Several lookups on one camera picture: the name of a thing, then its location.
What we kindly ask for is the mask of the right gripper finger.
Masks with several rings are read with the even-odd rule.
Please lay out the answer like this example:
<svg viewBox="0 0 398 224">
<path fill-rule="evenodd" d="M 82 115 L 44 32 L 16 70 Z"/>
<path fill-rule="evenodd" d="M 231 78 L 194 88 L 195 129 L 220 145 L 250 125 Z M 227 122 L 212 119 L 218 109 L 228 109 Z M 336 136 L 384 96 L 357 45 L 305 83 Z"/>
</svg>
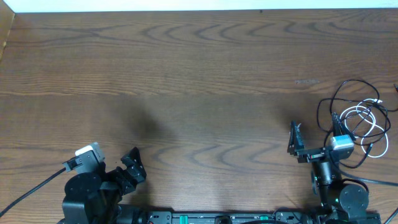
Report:
<svg viewBox="0 0 398 224">
<path fill-rule="evenodd" d="M 340 119 L 339 115 L 335 112 L 331 114 L 332 118 L 332 132 L 334 136 L 343 136 L 348 135 L 352 141 L 355 141 L 356 138 L 354 134 L 343 124 L 342 120 Z"/>
<path fill-rule="evenodd" d="M 299 125 L 295 121 L 290 123 L 290 137 L 287 152 L 292 156 L 299 156 L 305 149 Z"/>
</svg>

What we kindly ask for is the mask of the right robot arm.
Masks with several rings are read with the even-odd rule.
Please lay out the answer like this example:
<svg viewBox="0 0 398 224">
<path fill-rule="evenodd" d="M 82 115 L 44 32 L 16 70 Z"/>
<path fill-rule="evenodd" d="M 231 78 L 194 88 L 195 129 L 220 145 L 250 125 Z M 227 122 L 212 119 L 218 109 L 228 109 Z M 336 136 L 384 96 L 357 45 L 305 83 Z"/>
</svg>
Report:
<svg viewBox="0 0 398 224">
<path fill-rule="evenodd" d="M 300 126 L 290 123 L 287 152 L 299 163 L 311 163 L 312 187 L 320 196 L 322 210 L 314 214 L 314 223 L 366 223 L 368 219 L 369 189 L 360 180 L 344 179 L 338 162 L 347 159 L 354 150 L 354 136 L 341 124 L 339 116 L 332 114 L 333 136 L 326 146 L 307 149 Z"/>
</svg>

